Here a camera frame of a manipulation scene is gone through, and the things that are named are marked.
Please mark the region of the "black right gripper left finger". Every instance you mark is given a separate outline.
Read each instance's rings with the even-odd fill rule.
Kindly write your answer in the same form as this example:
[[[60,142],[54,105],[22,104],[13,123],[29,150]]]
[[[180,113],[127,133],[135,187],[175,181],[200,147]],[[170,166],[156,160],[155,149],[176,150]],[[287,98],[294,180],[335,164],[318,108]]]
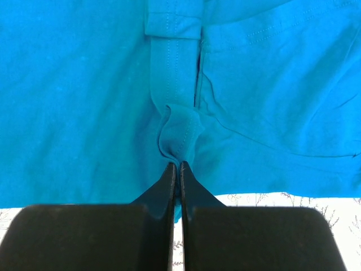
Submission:
[[[1,243],[1,269],[171,270],[176,179],[170,163],[129,204],[22,209]]]

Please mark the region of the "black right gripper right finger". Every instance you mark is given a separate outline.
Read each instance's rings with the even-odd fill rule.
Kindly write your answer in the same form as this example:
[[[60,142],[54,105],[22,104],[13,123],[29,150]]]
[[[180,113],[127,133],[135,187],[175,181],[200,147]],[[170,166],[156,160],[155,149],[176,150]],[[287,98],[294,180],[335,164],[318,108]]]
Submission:
[[[180,165],[185,270],[342,271],[327,221],[305,207],[228,207]]]

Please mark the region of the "blue t shirt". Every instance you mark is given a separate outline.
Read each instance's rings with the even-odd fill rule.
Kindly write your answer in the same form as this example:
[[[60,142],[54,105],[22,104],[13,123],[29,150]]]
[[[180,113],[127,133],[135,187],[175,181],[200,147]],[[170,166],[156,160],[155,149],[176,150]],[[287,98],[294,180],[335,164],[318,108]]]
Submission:
[[[360,195],[359,1],[2,1],[1,207]]]

